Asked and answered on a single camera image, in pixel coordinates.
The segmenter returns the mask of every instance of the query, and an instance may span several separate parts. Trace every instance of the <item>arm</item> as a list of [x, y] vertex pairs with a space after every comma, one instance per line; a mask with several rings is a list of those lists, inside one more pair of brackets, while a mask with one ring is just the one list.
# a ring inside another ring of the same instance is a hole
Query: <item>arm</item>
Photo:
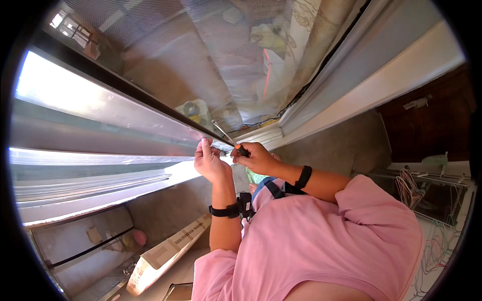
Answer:
[[[211, 147], [212, 139], [203, 138], [194, 154], [194, 168], [213, 184], [214, 209], [225, 209], [236, 203], [231, 167], [219, 159], [220, 150]], [[211, 251], [216, 249], [238, 252], [241, 243], [239, 219], [213, 216], [209, 233]]]
[[[275, 160], [260, 143], [242, 143], [251, 153], [249, 158], [241, 156], [236, 149], [231, 152], [233, 161], [247, 166], [253, 172], [285, 180], [291, 185], [298, 181], [303, 166], [291, 165]], [[302, 190], [316, 198], [336, 204], [335, 193], [343, 190], [350, 178], [336, 173], [313, 169], [311, 177]]]

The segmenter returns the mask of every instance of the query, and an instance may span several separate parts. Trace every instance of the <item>pink t-shirt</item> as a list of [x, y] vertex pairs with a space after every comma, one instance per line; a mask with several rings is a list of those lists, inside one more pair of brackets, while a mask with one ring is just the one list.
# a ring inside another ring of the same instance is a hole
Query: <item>pink t-shirt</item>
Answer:
[[335, 197], [338, 206], [309, 195], [274, 199], [263, 187], [238, 254], [217, 249], [196, 260], [192, 300], [281, 301], [306, 280], [401, 300], [422, 254], [414, 213], [363, 175]]

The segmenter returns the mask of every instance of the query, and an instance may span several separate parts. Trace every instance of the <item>black wrist strap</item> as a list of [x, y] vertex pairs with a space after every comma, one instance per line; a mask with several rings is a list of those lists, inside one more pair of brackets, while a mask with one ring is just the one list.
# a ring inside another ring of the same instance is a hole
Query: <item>black wrist strap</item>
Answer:
[[209, 206], [209, 213], [217, 217], [227, 216], [230, 219], [234, 219], [240, 215], [240, 210], [238, 204], [229, 205], [226, 209], [214, 209], [212, 206]]
[[303, 166], [303, 171], [301, 171], [300, 178], [298, 181], [295, 182], [295, 188], [303, 189], [306, 186], [309, 178], [311, 177], [311, 167], [310, 166]]

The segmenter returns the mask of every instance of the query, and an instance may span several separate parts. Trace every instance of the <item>cardboard box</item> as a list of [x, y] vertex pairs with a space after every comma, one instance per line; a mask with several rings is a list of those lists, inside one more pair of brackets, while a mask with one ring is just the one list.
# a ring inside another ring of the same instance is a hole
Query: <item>cardboard box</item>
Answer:
[[127, 291], [138, 296], [150, 287], [192, 247], [209, 225], [211, 214], [205, 214], [142, 254], [129, 279]]

